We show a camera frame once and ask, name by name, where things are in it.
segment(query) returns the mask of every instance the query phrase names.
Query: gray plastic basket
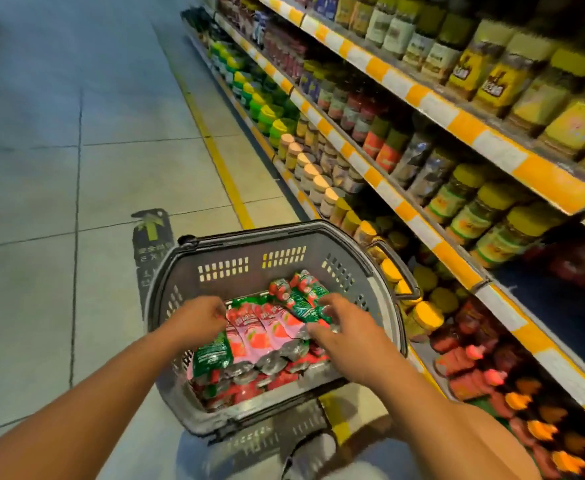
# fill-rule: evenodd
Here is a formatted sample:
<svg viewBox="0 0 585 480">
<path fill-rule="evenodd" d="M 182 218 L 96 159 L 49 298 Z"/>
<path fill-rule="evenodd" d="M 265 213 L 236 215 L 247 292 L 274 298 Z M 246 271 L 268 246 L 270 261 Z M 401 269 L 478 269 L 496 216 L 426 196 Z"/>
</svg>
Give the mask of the gray plastic basket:
<svg viewBox="0 0 585 480">
<path fill-rule="evenodd" d="M 144 321 L 156 329 L 187 299 L 203 294 L 223 300 L 267 290 L 276 278 L 307 269 L 328 290 L 369 311 L 403 355 L 408 346 L 395 296 L 375 262 L 341 229 L 326 221 L 275 226 L 214 235 L 179 238 L 157 270 Z M 387 246 L 418 296 L 407 266 Z M 185 375 L 192 352 L 161 373 L 157 387 L 177 419 L 194 435 L 222 438 L 283 409 L 318 397 L 345 383 L 327 363 L 307 371 L 298 381 L 268 391 L 224 410 L 208 413 L 195 398 Z"/>
</svg>

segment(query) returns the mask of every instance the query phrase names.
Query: tile floor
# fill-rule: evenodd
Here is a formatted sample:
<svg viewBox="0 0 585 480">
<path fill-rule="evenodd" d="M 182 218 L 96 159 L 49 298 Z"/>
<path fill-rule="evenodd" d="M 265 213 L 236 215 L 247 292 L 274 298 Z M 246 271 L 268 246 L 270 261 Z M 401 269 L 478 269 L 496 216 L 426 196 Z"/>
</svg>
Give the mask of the tile floor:
<svg viewBox="0 0 585 480">
<path fill-rule="evenodd" d="M 143 334 L 131 213 L 240 230 L 153 25 L 255 225 L 298 220 L 181 39 L 183 7 L 0 0 L 0 435 Z M 153 389 L 100 478 L 175 478 L 182 432 Z"/>
</svg>

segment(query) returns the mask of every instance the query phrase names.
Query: forearm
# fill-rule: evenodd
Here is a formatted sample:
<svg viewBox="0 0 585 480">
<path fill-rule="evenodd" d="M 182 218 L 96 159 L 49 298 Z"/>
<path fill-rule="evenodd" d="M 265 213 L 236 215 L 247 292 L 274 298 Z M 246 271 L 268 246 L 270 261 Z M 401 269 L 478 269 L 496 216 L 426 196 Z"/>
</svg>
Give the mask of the forearm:
<svg viewBox="0 0 585 480">
<path fill-rule="evenodd" d="M 0 480 L 92 479 L 163 367 L 179 352 L 161 328 L 0 438 Z"/>
<path fill-rule="evenodd" d="M 388 409 L 425 473 L 435 480 L 516 480 L 451 402 L 400 355 L 373 391 Z"/>
</svg>

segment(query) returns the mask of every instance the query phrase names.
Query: hand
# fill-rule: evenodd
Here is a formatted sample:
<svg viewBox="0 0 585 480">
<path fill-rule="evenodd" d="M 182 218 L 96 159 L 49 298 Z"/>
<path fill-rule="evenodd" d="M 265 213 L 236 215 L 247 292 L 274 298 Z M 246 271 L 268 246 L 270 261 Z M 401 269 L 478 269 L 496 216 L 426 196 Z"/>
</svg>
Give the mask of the hand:
<svg viewBox="0 0 585 480">
<path fill-rule="evenodd" d="M 310 336 L 326 350 L 341 375 L 374 390 L 393 373 L 392 364 L 402 358 L 399 350 L 368 312 L 343 296 L 332 293 L 319 304 L 327 305 L 325 313 L 341 325 L 341 333 L 309 323 Z"/>
<path fill-rule="evenodd" d="M 199 296 L 180 306 L 159 330 L 169 334 L 183 352 L 211 343 L 226 325 L 226 306 L 221 298 Z"/>
</svg>

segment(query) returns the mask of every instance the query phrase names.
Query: person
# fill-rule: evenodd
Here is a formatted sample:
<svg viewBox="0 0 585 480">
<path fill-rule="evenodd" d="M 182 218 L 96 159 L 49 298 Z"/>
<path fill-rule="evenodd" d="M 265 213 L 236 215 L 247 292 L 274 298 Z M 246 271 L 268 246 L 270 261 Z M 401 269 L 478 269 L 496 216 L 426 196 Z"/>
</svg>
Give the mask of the person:
<svg viewBox="0 0 585 480">
<path fill-rule="evenodd" d="M 512 435 L 480 409 L 444 398 L 370 314 L 338 294 L 321 303 L 341 332 L 309 324 L 311 336 L 341 374 L 380 398 L 423 478 L 540 478 Z M 96 478 L 160 371 L 183 351 L 213 341 L 226 326 L 224 313 L 218 297 L 185 302 L 158 329 L 1 436 L 0 480 Z M 325 473 L 338 478 L 338 468 L 332 470 Z"/>
</svg>

